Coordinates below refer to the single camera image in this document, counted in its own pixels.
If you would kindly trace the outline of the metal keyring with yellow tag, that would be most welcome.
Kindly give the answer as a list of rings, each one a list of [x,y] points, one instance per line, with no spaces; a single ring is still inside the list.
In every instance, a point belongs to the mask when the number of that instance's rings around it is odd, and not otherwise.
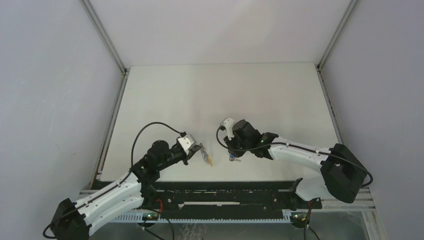
[[[200,143],[199,146],[200,146],[200,151],[201,151],[202,158],[203,158],[204,162],[206,164],[208,164],[210,167],[212,167],[213,166],[213,162],[212,162],[212,159],[211,159],[210,155],[207,152],[207,149],[203,146],[202,143]]]

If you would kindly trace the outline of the blue tagged key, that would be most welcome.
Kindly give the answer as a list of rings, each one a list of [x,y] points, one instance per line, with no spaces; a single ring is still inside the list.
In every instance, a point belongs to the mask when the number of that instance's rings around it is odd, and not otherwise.
[[[230,162],[240,162],[241,160],[240,160],[240,159],[238,159],[238,158],[236,158],[236,156],[235,156],[235,155],[233,155],[233,154],[229,154],[229,161],[230,161]]]

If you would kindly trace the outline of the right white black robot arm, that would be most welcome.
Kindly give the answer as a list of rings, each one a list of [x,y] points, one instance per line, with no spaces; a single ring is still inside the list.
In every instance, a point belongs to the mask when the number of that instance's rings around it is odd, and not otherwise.
[[[285,161],[317,173],[311,178],[299,178],[289,203],[302,208],[308,201],[324,197],[351,204],[359,190],[369,186],[374,178],[358,158],[343,144],[333,147],[310,146],[285,139],[276,133],[261,133],[250,122],[225,118],[217,132],[225,132],[218,143],[230,157],[237,159],[249,152],[257,158]]]

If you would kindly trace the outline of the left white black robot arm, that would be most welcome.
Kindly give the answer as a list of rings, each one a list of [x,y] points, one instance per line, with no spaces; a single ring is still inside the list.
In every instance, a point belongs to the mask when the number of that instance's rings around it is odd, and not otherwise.
[[[146,154],[119,179],[95,193],[71,201],[61,201],[43,237],[56,240],[87,240],[97,230],[129,210],[151,210],[158,201],[153,183],[160,172],[178,162],[188,164],[201,146],[188,137],[180,137],[173,146],[155,141]]]

